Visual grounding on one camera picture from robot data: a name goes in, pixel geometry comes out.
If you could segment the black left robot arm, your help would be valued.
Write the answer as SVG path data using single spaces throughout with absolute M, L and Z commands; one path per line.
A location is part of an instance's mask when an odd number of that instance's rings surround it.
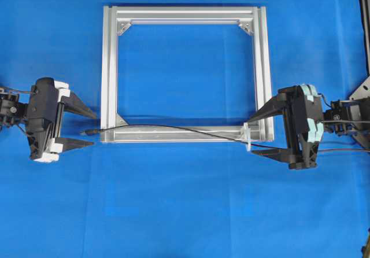
M 65 112 L 97 118 L 69 84 L 53 78 L 38 79 L 29 91 L 1 87 L 1 127 L 16 126 L 25 134 L 33 161 L 55 162 L 63 152 L 93 145 L 61 136 Z

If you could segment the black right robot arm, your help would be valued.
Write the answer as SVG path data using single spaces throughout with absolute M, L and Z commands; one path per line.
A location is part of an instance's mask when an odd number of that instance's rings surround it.
M 287 163 L 289 169 L 317 166 L 319 144 L 325 132 L 369 138 L 369 98 L 332 101 L 323 111 L 324 97 L 315 86 L 301 84 L 280 89 L 250 122 L 281 115 L 286 148 L 255 150 L 253 154 Z

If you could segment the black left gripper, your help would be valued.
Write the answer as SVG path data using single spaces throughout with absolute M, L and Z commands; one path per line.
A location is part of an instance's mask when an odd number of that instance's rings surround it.
M 26 112 L 26 134 L 30 159 L 40 163 L 59 160 L 60 153 L 92 146 L 94 143 L 72 138 L 58 137 L 58 121 L 64 111 L 97 119 L 84 102 L 69 89 L 69 84 L 53 78 L 41 78 L 31 87 Z

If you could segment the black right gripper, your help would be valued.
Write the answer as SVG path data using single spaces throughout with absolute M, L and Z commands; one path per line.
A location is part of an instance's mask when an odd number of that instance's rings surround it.
M 278 90 L 248 123 L 283 114 L 287 149 L 252 150 L 253 154 L 288 163 L 289 169 L 317 167 L 316 159 L 324 125 L 320 96 L 311 84 Z

